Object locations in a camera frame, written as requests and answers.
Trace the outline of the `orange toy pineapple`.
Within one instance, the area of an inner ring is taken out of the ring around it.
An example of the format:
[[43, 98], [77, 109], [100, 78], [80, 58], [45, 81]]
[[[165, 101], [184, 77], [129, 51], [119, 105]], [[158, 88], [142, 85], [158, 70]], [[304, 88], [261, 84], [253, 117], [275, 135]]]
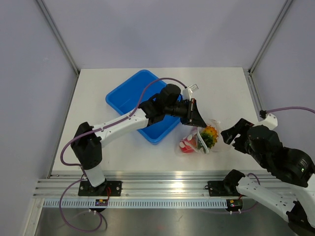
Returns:
[[211, 125], [207, 126], [200, 133], [199, 142], [204, 147], [211, 149], [218, 142], [218, 131]]

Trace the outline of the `clear zip top bag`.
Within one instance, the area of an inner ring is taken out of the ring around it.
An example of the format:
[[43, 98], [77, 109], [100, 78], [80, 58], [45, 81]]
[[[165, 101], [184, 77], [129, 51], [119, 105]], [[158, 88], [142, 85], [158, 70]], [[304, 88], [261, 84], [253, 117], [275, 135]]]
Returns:
[[223, 142], [223, 139], [221, 136], [221, 132], [222, 132], [221, 123], [215, 119], [207, 119], [206, 124], [207, 126], [209, 125], [213, 126], [218, 131], [218, 135], [219, 135], [218, 142], [215, 144], [213, 148], [208, 149], [204, 147], [203, 145], [201, 145], [199, 142], [200, 133], [202, 132], [204, 128], [193, 127], [190, 130], [189, 134], [183, 137], [180, 141], [184, 140], [186, 144], [189, 143], [189, 145], [195, 150], [195, 153], [182, 153], [179, 148], [179, 143], [175, 149], [176, 153], [179, 155], [192, 155], [192, 154], [208, 155], [211, 153], [229, 151], [232, 145], [231, 144], [228, 145]]

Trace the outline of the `dark red toy pomegranate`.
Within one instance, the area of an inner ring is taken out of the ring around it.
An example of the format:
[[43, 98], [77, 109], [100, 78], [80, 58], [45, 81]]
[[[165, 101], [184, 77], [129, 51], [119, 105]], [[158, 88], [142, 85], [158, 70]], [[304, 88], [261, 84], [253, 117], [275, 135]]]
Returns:
[[195, 150], [184, 140], [179, 142], [179, 148], [182, 153], [195, 153]]

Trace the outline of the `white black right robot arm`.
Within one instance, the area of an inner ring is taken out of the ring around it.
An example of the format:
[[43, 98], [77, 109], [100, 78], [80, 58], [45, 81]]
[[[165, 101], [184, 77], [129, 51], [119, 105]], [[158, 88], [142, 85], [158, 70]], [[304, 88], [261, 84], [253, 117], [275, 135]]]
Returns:
[[286, 183], [293, 198], [285, 198], [242, 172], [231, 170], [223, 180], [224, 191], [250, 197], [278, 214], [299, 236], [315, 234], [315, 164], [303, 151], [284, 147], [274, 129], [278, 120], [273, 114], [253, 124], [240, 119], [221, 132], [223, 141], [235, 150], [250, 155], [278, 180]]

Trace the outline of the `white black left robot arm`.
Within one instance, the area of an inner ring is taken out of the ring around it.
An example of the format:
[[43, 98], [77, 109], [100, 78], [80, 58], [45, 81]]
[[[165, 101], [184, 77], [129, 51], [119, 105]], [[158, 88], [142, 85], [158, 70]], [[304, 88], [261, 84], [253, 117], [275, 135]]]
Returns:
[[88, 122], [79, 125], [71, 148], [87, 177], [89, 190], [96, 196], [106, 191], [106, 178], [102, 172], [102, 148], [113, 140], [138, 129], [163, 121], [165, 116], [180, 118], [183, 125], [205, 128], [192, 93], [196, 84], [181, 90], [177, 85], [167, 84], [148, 100], [140, 100], [127, 114], [109, 122], [91, 126]]

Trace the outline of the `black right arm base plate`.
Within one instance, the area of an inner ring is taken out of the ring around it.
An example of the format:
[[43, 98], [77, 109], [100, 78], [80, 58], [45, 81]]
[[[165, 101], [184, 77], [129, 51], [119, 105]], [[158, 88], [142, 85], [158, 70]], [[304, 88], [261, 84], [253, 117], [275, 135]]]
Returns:
[[223, 180], [208, 181], [204, 186], [210, 197], [241, 197], [235, 186], [229, 186]]

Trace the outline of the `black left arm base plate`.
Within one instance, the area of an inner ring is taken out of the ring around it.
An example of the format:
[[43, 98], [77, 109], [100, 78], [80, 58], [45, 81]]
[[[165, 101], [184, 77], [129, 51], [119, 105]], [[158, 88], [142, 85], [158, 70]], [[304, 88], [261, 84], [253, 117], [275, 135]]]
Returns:
[[83, 197], [119, 197], [122, 191], [122, 181], [107, 180], [93, 187], [88, 180], [80, 182], [78, 196]]

